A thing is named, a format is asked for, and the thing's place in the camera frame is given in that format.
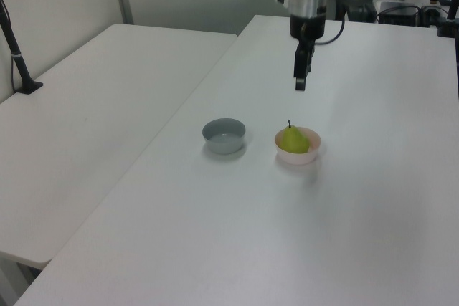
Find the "white table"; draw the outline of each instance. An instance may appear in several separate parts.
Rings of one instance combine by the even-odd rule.
[[[459,304],[453,40],[348,23],[296,92],[288,25],[250,22],[17,306]],[[230,156],[201,137],[223,117]],[[276,158],[287,119],[314,163]]]
[[[43,268],[235,40],[115,25],[0,105],[0,256]]]

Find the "black cable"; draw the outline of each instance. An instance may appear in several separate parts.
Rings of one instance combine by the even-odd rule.
[[[3,0],[0,0],[1,6],[4,8],[6,12],[6,16],[8,17],[8,22],[11,25],[11,17],[9,16],[8,8],[6,7],[6,4]]]
[[[335,41],[341,36],[341,34],[343,33],[344,24],[345,24],[345,23],[346,23],[346,18],[344,18],[344,16],[343,16],[343,19],[341,20],[341,28],[340,28],[338,34],[337,34],[333,39],[331,39],[331,40],[329,40],[329,41],[325,41],[325,42],[316,42],[316,45],[318,45],[318,46],[324,46],[324,45],[326,45],[326,44],[335,42]]]
[[[389,9],[385,9],[384,11],[379,12],[376,15],[376,17],[379,17],[380,15],[386,14],[388,12],[393,12],[393,11],[400,10],[400,9],[410,9],[410,8],[417,9],[418,11],[421,10],[421,8],[416,5],[396,6],[396,7],[391,7]]]
[[[4,11],[6,12],[6,16],[8,17],[9,25],[11,26],[11,17],[9,16],[8,8],[3,0],[0,0],[0,4],[3,7]],[[11,56],[11,87],[13,92],[16,93],[16,88],[14,87],[14,58]]]
[[[13,88],[13,92],[16,93],[16,88],[14,87],[14,59],[11,57],[11,87]]]
[[[329,40],[329,41],[325,41],[325,42],[316,42],[316,44],[317,44],[318,46],[324,46],[325,44],[330,44],[330,43],[332,43],[332,42],[335,42],[335,41],[341,36],[341,34],[343,33],[345,22],[346,22],[346,17],[343,16],[343,18],[341,19],[341,28],[340,28],[338,34],[337,34],[333,39],[331,39],[331,40]]]

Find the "pear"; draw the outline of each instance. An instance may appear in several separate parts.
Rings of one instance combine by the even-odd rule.
[[[288,127],[284,130],[279,147],[287,152],[300,154],[307,153],[309,145],[308,138],[297,127],[290,125],[288,120]]]

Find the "gray bowl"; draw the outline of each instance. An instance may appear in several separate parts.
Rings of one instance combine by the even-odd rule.
[[[244,143],[245,126],[232,118],[219,118],[207,123],[202,128],[202,135],[207,147],[218,154],[230,154],[238,151]]]

